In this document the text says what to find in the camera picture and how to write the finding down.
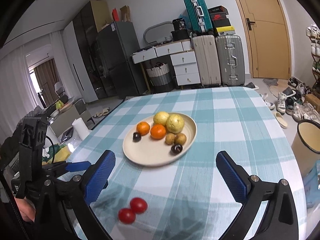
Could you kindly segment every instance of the teal suitcase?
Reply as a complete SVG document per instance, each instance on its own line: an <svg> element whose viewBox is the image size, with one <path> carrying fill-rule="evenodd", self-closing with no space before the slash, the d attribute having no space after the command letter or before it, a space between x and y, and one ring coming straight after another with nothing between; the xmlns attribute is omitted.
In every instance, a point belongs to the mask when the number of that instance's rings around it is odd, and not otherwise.
<svg viewBox="0 0 320 240"><path fill-rule="evenodd" d="M184 0L194 31L206 33L212 29L212 22L204 0Z"/></svg>

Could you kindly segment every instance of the doorway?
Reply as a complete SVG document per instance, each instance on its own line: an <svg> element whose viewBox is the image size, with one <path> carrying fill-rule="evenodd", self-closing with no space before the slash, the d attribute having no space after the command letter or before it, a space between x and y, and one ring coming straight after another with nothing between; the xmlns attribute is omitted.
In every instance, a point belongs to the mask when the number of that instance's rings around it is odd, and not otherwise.
<svg viewBox="0 0 320 240"><path fill-rule="evenodd" d="M253 78L291 76L289 32L278 0L236 0L247 41Z"/></svg>

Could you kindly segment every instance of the drawer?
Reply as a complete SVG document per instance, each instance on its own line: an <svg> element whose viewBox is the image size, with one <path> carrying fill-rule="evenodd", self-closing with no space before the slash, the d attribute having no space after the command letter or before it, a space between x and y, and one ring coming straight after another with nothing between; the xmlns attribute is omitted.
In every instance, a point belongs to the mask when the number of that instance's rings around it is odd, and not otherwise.
<svg viewBox="0 0 320 240"><path fill-rule="evenodd" d="M183 47L183 50L186 51L186 50L191 50L191 42L190 41L183 41L182 42L182 47Z"/></svg>
<svg viewBox="0 0 320 240"><path fill-rule="evenodd" d="M176 76L176 78L177 78L178 86L200 83L199 73L178 75Z"/></svg>
<svg viewBox="0 0 320 240"><path fill-rule="evenodd" d="M196 54L194 51L178 53L178 54L170 55L170 57L171 57L172 65L174 66L197 62Z"/></svg>
<svg viewBox="0 0 320 240"><path fill-rule="evenodd" d="M199 73L197 63L183 64L174 66L174 71L176 75Z"/></svg>
<svg viewBox="0 0 320 240"><path fill-rule="evenodd" d="M157 54L155 49L143 50L132 55L132 59L134 63L139 63L139 62L146 61L156 57L157 57Z"/></svg>
<svg viewBox="0 0 320 240"><path fill-rule="evenodd" d="M156 53L158 57L181 52L181 51L183 51L181 42L174 42L174 43L162 45L156 48Z"/></svg>

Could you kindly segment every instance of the small brown fruit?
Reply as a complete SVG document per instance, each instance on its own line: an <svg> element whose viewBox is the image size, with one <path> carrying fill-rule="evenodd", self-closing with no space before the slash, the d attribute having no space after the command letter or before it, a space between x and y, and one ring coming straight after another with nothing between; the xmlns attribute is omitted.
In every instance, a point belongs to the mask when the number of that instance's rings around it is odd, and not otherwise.
<svg viewBox="0 0 320 240"><path fill-rule="evenodd" d="M175 135L173 133L167 134L165 137L165 143L167 145L172 145L174 143L174 140L176 139Z"/></svg>
<svg viewBox="0 0 320 240"><path fill-rule="evenodd" d="M184 145L187 141L187 137L184 133L178 133L176 135L176 139L174 141L175 144L181 144Z"/></svg>

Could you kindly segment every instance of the checkered tablecloth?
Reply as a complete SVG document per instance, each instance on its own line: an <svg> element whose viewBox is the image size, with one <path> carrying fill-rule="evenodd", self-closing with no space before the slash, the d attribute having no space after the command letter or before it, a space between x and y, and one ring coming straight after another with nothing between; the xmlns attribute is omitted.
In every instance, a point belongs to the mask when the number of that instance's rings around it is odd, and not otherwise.
<svg viewBox="0 0 320 240"><path fill-rule="evenodd" d="M191 116L198 128L196 140L170 165L140 167L126 159L122 142L132 127L158 111ZM249 175L270 182L289 181L299 239L305 239L306 201L297 162L271 111L251 89L183 90L130 99L93 130L69 161L95 163L106 149L116 154L116 166L109 186L91 207L114 240L219 239L241 207L216 168L215 157L221 150ZM117 213L136 196L147 201L148 210L137 215L132 225L124 225ZM246 239L257 230L265 207L263 203ZM78 224L75 228L85 239Z"/></svg>

